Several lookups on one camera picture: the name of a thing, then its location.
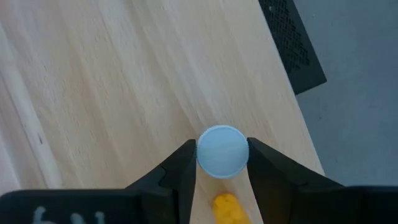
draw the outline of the yellow object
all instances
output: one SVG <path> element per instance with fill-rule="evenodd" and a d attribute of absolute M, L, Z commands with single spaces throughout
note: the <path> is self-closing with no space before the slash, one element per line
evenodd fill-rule
<path fill-rule="evenodd" d="M 242 205 L 233 194 L 221 194 L 214 199 L 213 213 L 217 224 L 250 224 Z"/>

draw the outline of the gray carpet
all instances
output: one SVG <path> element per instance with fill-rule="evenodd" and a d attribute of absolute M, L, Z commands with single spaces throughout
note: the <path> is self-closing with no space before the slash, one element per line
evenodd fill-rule
<path fill-rule="evenodd" d="M 297 96 L 327 176 L 398 185 L 398 1 L 294 2 L 328 80 Z"/>

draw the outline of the black vent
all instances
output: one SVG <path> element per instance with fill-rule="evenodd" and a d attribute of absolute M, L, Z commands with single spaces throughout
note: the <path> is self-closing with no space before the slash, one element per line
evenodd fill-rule
<path fill-rule="evenodd" d="M 259 0 L 295 94 L 326 82 L 293 0 Z"/>

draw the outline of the wood grain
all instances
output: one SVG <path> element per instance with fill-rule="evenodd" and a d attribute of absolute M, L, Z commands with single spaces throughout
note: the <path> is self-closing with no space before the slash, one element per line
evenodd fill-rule
<path fill-rule="evenodd" d="M 228 124 L 323 173 L 256 0 L 0 1 L 0 191 L 123 188 Z M 247 171 L 197 170 L 192 223 Z"/>

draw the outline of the ping pong ball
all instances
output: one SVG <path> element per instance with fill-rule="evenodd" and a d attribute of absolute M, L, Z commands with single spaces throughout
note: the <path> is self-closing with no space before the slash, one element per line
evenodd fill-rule
<path fill-rule="evenodd" d="M 200 167 L 212 177 L 233 178 L 248 163 L 248 140 L 234 127 L 213 126 L 198 140 L 197 159 Z"/>

